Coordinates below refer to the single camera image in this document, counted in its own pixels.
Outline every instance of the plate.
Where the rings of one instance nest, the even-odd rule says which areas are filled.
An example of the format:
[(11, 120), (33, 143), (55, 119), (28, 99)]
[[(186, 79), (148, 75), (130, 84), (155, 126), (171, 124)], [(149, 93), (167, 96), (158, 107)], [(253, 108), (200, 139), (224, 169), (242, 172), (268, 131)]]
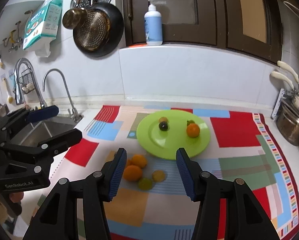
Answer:
[[(161, 131), (159, 119), (167, 117), (168, 130)], [(186, 133), (187, 120), (194, 120), (200, 134), (191, 138)], [(138, 125), (136, 136), (139, 144), (156, 157), (176, 160), (178, 148), (185, 148), (188, 156), (200, 154), (208, 145), (211, 135), (207, 124), (192, 113), (181, 110), (163, 110), (146, 116)]]

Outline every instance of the plastic bag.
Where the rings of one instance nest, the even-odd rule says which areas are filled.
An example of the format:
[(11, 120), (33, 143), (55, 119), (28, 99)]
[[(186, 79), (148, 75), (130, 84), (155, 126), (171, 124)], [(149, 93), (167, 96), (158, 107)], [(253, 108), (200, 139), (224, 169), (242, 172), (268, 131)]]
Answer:
[(62, 15), (63, 0), (45, 0), (27, 20), (23, 49), (35, 51), (38, 57), (51, 54), (50, 42), (56, 39)]

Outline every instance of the stainless steel sink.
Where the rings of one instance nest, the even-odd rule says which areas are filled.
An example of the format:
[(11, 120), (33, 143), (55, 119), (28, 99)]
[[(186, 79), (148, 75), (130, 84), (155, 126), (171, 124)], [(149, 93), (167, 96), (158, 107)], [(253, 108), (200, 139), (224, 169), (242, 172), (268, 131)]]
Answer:
[(77, 123), (71, 118), (61, 116), (56, 116), (37, 123), (30, 123), (13, 137), (11, 143), (36, 147), (39, 142), (69, 131), (73, 129), (76, 124)]

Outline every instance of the dark purple fruit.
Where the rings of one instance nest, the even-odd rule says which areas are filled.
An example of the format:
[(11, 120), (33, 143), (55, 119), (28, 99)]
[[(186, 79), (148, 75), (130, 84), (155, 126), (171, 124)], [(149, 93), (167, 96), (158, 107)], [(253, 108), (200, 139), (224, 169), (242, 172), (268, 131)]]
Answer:
[(159, 127), (162, 131), (167, 131), (167, 130), (168, 130), (168, 125), (167, 125), (167, 122), (165, 122), (165, 121), (160, 122), (160, 124), (158, 125), (158, 127)]

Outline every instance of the wire basket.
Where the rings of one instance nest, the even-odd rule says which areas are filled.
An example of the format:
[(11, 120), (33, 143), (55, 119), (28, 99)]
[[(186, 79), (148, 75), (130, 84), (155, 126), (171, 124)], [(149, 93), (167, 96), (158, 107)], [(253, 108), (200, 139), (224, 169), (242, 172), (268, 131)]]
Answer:
[[(32, 92), (35, 89), (33, 79), (32, 79), (31, 73), (29, 71), (24, 70), (21, 73), (21, 76), (19, 77), (19, 81), (20, 81), (21, 89), (25, 95)], [(13, 88), (13, 93), (14, 94), (16, 93), (15, 85)]]

